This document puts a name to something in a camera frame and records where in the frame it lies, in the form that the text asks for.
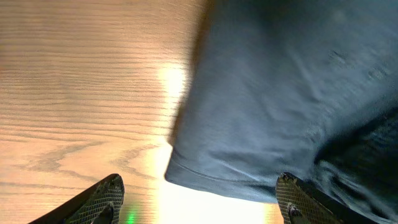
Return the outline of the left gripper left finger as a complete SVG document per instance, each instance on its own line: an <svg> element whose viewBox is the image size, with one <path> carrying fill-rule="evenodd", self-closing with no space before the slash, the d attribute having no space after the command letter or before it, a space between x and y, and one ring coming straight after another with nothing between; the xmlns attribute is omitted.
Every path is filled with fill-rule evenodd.
<svg viewBox="0 0 398 224"><path fill-rule="evenodd" d="M30 224L118 224L124 183L111 174Z"/></svg>

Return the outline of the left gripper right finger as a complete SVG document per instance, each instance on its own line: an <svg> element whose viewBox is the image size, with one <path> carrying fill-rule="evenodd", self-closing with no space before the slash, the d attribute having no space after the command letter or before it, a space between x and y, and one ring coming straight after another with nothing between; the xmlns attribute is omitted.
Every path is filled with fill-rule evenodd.
<svg viewBox="0 0 398 224"><path fill-rule="evenodd" d="M377 224L288 172L275 192L285 224Z"/></svg>

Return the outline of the navy blue shorts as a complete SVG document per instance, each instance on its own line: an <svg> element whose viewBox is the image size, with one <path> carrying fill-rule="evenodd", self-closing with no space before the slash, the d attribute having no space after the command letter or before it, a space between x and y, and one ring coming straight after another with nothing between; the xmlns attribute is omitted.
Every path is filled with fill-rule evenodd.
<svg viewBox="0 0 398 224"><path fill-rule="evenodd" d="M397 1L215 1L165 179L276 202L284 172L397 221Z"/></svg>

